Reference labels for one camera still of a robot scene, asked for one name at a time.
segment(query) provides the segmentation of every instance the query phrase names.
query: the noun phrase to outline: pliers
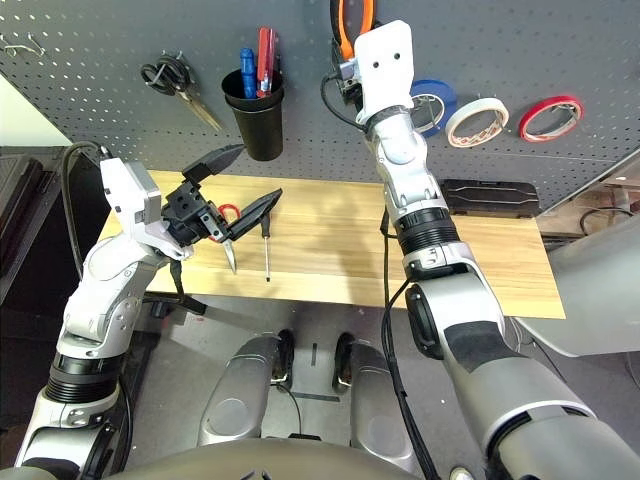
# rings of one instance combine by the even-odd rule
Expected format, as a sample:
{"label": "pliers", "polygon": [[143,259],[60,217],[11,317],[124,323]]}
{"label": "pliers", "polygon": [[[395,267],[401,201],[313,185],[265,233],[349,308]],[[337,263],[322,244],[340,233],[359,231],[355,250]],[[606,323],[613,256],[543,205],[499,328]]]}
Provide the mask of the pliers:
{"label": "pliers", "polygon": [[[331,0],[329,4],[329,12],[331,15],[331,29],[333,30],[333,38],[340,49],[342,59],[344,61],[351,60],[355,54],[353,45],[349,40],[345,22],[345,0]],[[375,1],[362,0],[362,24],[360,26],[360,35],[367,33],[375,24]]]}
{"label": "pliers", "polygon": [[[229,219],[227,217],[227,215],[225,214],[225,212],[227,210],[231,210],[232,212],[234,212],[236,218]],[[238,207],[236,207],[232,203],[225,203],[224,205],[220,205],[218,207],[218,211],[220,212],[220,214],[225,218],[225,220],[228,223],[231,223],[231,222],[237,220],[238,218],[240,218],[240,210],[238,209]],[[238,266],[237,266],[237,262],[236,262],[236,255],[235,255],[235,253],[233,251],[233,242],[231,241],[231,239],[228,238],[224,242],[222,242],[222,246],[224,247],[224,253],[227,255],[227,260],[229,261],[229,266],[231,267],[231,271],[235,274]]]}

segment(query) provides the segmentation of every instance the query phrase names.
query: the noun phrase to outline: tape roll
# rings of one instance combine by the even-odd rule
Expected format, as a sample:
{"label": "tape roll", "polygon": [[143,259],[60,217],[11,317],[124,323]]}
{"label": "tape roll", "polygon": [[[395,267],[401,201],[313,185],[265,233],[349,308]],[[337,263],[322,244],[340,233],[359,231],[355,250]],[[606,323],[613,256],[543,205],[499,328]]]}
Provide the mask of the tape roll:
{"label": "tape roll", "polygon": [[[413,82],[410,93],[414,104],[411,118],[414,120],[413,125],[416,131],[425,138],[436,135],[456,111],[458,103],[456,92],[445,82],[426,78]],[[429,108],[430,102],[433,101],[438,103],[440,107],[435,109],[435,113],[433,107]],[[416,121],[418,118],[426,118],[427,121]]]}
{"label": "tape roll", "polygon": [[[527,131],[529,124],[543,112],[551,110],[552,108],[567,108],[571,111],[571,118],[549,132],[531,134]],[[532,143],[549,142],[555,140],[562,135],[566,135],[571,130],[578,126],[578,121],[584,116],[584,107],[580,100],[572,95],[559,95],[557,97],[547,98],[546,100],[536,103],[531,110],[525,113],[520,120],[520,126],[518,128],[520,137]]]}
{"label": "tape roll", "polygon": [[[458,137],[455,135],[456,128],[468,118],[482,112],[495,112],[496,119],[484,130],[469,137]],[[509,121],[509,111],[497,98],[481,98],[460,108],[451,115],[447,122],[446,132],[449,143],[456,148],[469,148],[488,142],[498,135]]]}

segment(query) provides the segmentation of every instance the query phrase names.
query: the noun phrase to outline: gray floor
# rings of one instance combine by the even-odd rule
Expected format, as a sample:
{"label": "gray floor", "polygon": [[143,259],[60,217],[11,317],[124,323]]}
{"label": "gray floor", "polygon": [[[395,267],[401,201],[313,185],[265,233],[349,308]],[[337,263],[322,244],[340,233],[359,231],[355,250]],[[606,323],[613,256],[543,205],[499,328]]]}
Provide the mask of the gray floor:
{"label": "gray floor", "polygon": [[[256,333],[291,328],[296,335],[293,390],[335,395],[331,389],[335,342],[344,331],[378,348],[381,310],[349,305],[228,297],[197,297],[210,308],[206,317],[188,314],[165,321],[135,414],[134,449],[128,468],[193,448],[200,416],[226,361]],[[409,401],[442,476],[465,465],[482,476],[482,458],[462,418],[442,365],[420,355],[405,311],[394,312],[394,339]],[[311,349],[318,344],[315,366]],[[538,348],[522,352],[548,365]],[[640,391],[625,371],[622,355],[552,359],[574,391],[640,452]],[[633,360],[640,371],[640,355]],[[340,402],[299,399],[302,430],[341,445],[349,442],[349,395]],[[275,389],[269,396],[263,435],[286,437],[297,431],[293,402]]]}

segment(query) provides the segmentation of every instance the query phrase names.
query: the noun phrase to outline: pegboard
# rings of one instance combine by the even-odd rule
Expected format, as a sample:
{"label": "pegboard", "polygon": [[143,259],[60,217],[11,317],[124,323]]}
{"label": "pegboard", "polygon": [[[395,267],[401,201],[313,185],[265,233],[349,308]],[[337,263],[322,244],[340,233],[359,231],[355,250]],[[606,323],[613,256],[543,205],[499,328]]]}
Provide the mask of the pegboard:
{"label": "pegboard", "polygon": [[[359,11],[359,1],[348,3]],[[220,82],[239,68],[242,47],[256,48],[258,26],[269,25],[279,33],[285,78],[284,152],[268,163],[242,155],[228,172],[379,181],[361,134],[320,100],[331,65],[328,10],[321,0],[6,0],[0,32],[16,43],[31,32],[46,53],[0,52],[0,70],[70,139],[97,140],[148,168],[180,170],[241,141]],[[444,132],[431,137],[428,164],[439,178],[529,181],[548,206],[640,145],[637,0],[381,0],[377,18],[411,25],[416,79],[446,81],[459,104],[495,95],[511,113],[511,132],[478,147],[452,148]],[[140,65],[163,50],[184,52],[222,133],[144,85]],[[561,93],[582,99],[580,128],[550,143],[522,141],[524,111]],[[330,99],[339,104],[336,93]]]}

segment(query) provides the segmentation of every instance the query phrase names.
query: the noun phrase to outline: wooden tabletop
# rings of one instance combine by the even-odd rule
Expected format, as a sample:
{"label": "wooden tabletop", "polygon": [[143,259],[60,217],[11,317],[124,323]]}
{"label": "wooden tabletop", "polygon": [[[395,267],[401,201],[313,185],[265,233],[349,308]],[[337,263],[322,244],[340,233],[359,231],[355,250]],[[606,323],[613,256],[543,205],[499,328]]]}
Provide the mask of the wooden tabletop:
{"label": "wooden tabletop", "polygon": [[[166,194],[182,180],[178,172],[151,171]],[[260,227],[234,242],[238,272],[229,269],[221,245],[202,240],[183,263],[189,293],[266,297],[383,306],[379,232],[384,209],[382,186],[286,178],[217,175],[202,183],[204,198],[242,209],[281,187],[271,214],[271,282],[264,276]],[[455,216],[460,238],[468,242],[505,315],[564,318],[551,268],[533,219]],[[101,238],[120,231],[112,214]],[[402,252],[390,241],[392,292],[405,279]],[[149,290],[175,291],[168,268],[158,272]],[[404,306],[404,296],[397,306]]]}

